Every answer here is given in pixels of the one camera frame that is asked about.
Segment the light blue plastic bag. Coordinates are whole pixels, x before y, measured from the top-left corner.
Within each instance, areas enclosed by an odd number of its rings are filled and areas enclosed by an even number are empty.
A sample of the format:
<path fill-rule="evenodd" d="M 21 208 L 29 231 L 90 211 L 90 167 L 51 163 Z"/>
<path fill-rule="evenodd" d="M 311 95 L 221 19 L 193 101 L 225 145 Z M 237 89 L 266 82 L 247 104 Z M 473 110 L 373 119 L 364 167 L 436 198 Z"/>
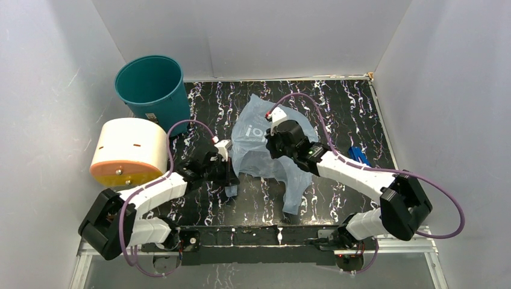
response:
<path fill-rule="evenodd" d="M 273 102 L 262 100 L 255 94 L 250 96 L 231 132 L 231 163 L 236 175 L 244 173 L 283 182 L 283 212 L 297 215 L 302 196 L 312 184 L 312 174 L 300 170 L 290 158 L 271 158 L 265 139 L 271 124 L 265 119 L 265 114 L 273 105 Z"/>

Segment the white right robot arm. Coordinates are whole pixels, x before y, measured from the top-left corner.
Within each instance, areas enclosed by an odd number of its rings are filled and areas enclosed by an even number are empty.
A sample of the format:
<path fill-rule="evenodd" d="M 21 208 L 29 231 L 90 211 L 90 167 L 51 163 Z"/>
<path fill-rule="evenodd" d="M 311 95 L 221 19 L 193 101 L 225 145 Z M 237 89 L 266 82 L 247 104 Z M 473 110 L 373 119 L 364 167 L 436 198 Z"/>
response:
<path fill-rule="evenodd" d="M 326 144 L 310 141 L 295 120 L 285 120 L 266 131 L 271 158 L 290 158 L 299 169 L 332 179 L 371 198 L 378 207 L 350 214 L 318 246 L 355 249 L 369 237 L 390 234 L 409 241 L 432 211 L 432 204 L 417 178 L 404 172 L 380 172 L 335 154 Z"/>

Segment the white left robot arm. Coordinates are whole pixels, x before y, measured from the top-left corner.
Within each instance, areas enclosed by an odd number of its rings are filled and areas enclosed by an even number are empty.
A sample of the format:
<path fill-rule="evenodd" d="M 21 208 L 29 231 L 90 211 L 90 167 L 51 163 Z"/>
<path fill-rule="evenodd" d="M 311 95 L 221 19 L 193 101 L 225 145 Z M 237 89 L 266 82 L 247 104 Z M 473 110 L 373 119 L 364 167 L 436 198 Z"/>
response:
<path fill-rule="evenodd" d="M 164 250 L 175 250 L 183 236 L 179 226 L 167 218 L 146 219 L 144 215 L 199 189 L 205 182 L 220 187 L 239 185 L 232 158 L 208 152 L 147 184 L 123 191 L 106 188 L 87 212 L 78 234 L 106 260 L 138 245 L 156 244 Z"/>

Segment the blue stapler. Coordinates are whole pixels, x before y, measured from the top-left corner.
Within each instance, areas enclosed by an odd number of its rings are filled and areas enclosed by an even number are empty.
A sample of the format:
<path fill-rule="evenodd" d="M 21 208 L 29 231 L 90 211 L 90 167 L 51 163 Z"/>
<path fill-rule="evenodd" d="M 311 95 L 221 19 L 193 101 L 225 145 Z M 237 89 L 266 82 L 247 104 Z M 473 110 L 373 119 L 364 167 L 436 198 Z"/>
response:
<path fill-rule="evenodd" d="M 348 155 L 349 157 L 358 162 L 358 163 L 362 163 L 362 164 L 365 164 L 369 167 L 371 167 L 371 163 L 368 161 L 366 155 L 364 154 L 364 152 L 362 151 L 362 149 L 360 147 L 357 147 L 357 146 L 351 146 L 349 149 L 348 149 Z"/>

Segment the cream orange round container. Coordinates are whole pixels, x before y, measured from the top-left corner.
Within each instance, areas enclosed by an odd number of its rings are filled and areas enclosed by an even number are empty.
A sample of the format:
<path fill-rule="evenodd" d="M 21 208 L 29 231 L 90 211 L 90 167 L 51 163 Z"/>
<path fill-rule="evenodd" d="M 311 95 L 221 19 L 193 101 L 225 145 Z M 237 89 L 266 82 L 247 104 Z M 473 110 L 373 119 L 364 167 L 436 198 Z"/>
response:
<path fill-rule="evenodd" d="M 102 126 L 89 172 L 105 187 L 155 180 L 167 172 L 166 142 L 166 132 L 149 120 L 109 120 Z"/>

